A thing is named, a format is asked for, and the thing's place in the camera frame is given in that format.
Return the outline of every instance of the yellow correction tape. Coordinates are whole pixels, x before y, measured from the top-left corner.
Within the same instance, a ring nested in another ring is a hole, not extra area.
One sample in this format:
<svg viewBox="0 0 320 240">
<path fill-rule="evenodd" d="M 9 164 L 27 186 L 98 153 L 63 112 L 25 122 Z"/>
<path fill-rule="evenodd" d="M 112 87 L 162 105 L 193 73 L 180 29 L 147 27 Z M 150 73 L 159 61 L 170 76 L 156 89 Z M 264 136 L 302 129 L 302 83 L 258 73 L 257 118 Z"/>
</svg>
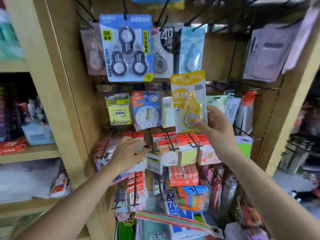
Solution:
<svg viewBox="0 0 320 240">
<path fill-rule="evenodd" d="M 186 128 L 193 130 L 196 127 L 195 120 L 201 120 L 201 103 L 196 100 L 194 92 L 188 92 L 184 108 L 183 123 Z"/>
</svg>

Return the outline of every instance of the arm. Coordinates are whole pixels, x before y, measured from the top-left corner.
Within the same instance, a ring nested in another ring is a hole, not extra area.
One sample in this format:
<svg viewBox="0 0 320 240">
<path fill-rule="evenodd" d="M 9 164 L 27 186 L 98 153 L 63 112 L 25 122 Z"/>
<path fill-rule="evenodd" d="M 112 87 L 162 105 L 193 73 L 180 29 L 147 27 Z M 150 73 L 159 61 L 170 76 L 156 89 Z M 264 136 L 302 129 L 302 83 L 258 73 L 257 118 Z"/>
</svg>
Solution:
<svg viewBox="0 0 320 240">
<path fill-rule="evenodd" d="M 208 136 L 218 158 L 238 178 L 273 238 L 320 239 L 320 222 L 244 156 L 235 140 L 231 122 L 217 107 L 209 105 L 208 112 L 209 126 L 197 121 L 197 127 Z"/>
<path fill-rule="evenodd" d="M 112 180 L 142 161 L 147 150 L 142 146 L 141 152 L 136 153 L 140 145 L 140 140 L 124 137 L 108 165 L 62 199 L 15 240 L 76 239 Z"/>
</svg>

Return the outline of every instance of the yellow correction tape package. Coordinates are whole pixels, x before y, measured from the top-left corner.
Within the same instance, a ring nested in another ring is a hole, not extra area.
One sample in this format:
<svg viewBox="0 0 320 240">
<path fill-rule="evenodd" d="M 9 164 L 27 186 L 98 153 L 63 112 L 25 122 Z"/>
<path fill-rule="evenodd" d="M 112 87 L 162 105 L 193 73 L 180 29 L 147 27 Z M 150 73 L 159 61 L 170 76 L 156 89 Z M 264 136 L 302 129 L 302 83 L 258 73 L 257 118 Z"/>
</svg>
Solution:
<svg viewBox="0 0 320 240">
<path fill-rule="evenodd" d="M 177 133 L 199 132 L 196 119 L 208 124 L 205 71 L 173 75 L 170 82 Z"/>
</svg>

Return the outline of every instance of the rainbow strip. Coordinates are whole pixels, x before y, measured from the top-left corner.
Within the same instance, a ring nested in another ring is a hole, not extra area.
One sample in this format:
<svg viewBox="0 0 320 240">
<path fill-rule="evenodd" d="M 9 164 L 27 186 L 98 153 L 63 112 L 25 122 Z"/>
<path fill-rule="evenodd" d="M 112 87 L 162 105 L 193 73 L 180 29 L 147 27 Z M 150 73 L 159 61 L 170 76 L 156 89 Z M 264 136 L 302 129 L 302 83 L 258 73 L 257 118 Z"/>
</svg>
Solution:
<svg viewBox="0 0 320 240">
<path fill-rule="evenodd" d="M 190 228 L 190 229 L 199 230 L 199 231 L 205 231 L 205 232 L 208 232 L 208 234 L 211 234 L 211 227 L 209 225 L 203 222 L 192 220 L 192 219 L 186 219 L 186 218 L 177 217 L 177 216 L 169 216 L 166 214 L 155 213 L 155 212 L 145 211 L 145 210 L 137 211 L 135 214 L 135 218 L 142 219 L 142 220 L 150 220 L 150 221 L 160 222 L 165 224 L 171 224 L 174 226 L 185 227 L 185 228 Z"/>
</svg>

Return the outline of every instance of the person's left hand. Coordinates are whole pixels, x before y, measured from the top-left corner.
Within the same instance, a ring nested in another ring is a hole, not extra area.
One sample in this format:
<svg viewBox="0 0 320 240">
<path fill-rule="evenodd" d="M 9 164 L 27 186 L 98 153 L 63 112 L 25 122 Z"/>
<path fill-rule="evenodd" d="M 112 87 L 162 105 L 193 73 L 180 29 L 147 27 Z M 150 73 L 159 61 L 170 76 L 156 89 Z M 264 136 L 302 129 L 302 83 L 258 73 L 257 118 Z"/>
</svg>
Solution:
<svg viewBox="0 0 320 240">
<path fill-rule="evenodd" d="M 108 163 L 112 170 L 118 175 L 131 169 L 134 165 L 142 162 L 148 149 L 144 147 L 144 141 L 123 137 L 121 143 L 117 145 Z"/>
</svg>

